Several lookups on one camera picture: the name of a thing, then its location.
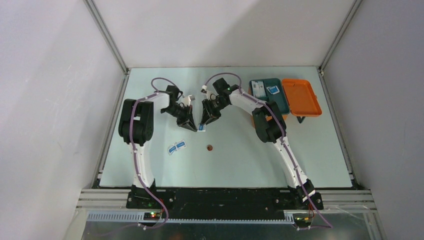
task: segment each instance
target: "white table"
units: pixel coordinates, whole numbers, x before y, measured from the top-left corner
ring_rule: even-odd
[[[133,68],[124,99],[139,99],[153,92],[151,79],[172,80],[185,95],[194,95],[194,120],[202,115],[201,86],[212,75],[232,72],[242,78],[242,87],[255,79],[292,78],[308,80],[322,109],[319,117],[307,117],[302,124],[293,115],[286,120],[287,136],[297,161],[317,188],[351,187],[351,180],[336,135],[321,82],[315,67],[177,67]],[[234,76],[222,76],[237,84]],[[208,89],[213,90],[213,81]],[[165,90],[168,83],[155,81]],[[257,137],[250,116],[235,106],[221,111],[222,117],[207,125],[206,132],[178,127],[167,113],[154,114],[150,160],[156,185],[161,187],[258,188],[287,187],[280,157],[272,143]],[[129,148],[118,134],[118,121],[100,180],[102,187],[129,187],[133,182],[134,162]],[[187,148],[168,155],[171,144],[185,140]]]

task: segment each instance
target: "white wall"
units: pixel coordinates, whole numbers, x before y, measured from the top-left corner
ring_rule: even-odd
[[[129,67],[317,66],[354,0],[97,0]]]
[[[123,73],[82,0],[0,4],[0,235],[58,240]]]
[[[363,1],[325,79],[389,239],[423,239],[424,2]]]

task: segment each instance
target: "orange lid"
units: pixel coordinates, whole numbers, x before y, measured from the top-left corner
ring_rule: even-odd
[[[303,79],[281,81],[291,114],[299,117],[318,117],[323,114],[311,83]]]

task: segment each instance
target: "blue and white packet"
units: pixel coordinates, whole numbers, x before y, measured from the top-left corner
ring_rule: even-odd
[[[175,146],[176,146],[177,150],[187,148],[186,141],[184,141],[184,140],[181,140],[181,141],[175,143]]]
[[[206,132],[206,125],[205,124],[199,124],[197,131],[198,132]]]
[[[171,146],[168,147],[168,154],[169,155],[172,155],[176,151],[177,151],[177,146],[175,146],[175,144],[172,144]]]
[[[278,94],[280,92],[277,86],[267,86],[266,89],[268,89],[268,92],[270,92],[272,95]]]

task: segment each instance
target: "green container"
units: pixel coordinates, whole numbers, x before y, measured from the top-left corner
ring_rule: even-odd
[[[265,96],[256,97],[252,89],[252,82],[256,82],[258,86],[259,82],[263,82]],[[272,94],[267,88],[277,87],[279,92]],[[283,86],[281,85],[281,80],[278,78],[266,78],[266,79],[256,79],[249,81],[249,93],[252,94],[259,100],[271,102],[274,101],[277,103],[277,106],[282,115],[287,115],[290,113],[289,102],[287,101],[286,94],[284,93]]]

